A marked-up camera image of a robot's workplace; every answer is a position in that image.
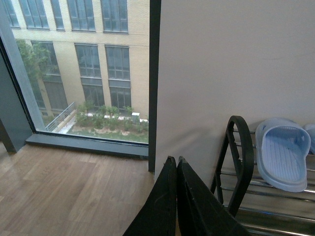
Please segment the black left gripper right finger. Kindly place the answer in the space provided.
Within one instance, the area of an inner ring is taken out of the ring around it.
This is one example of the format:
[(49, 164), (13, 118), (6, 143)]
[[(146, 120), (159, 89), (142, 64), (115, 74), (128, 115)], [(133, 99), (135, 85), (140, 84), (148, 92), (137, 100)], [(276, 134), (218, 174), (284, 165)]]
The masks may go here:
[(215, 198), (190, 164), (179, 157), (177, 167), (178, 222), (183, 236), (249, 236)]

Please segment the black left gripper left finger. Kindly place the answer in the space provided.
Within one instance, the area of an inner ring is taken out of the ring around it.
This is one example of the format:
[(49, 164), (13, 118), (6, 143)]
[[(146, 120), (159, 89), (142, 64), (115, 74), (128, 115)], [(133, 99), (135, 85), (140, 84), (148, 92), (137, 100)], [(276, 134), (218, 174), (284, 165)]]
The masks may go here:
[(177, 207), (177, 167), (174, 157), (166, 162), (125, 236), (174, 236)]

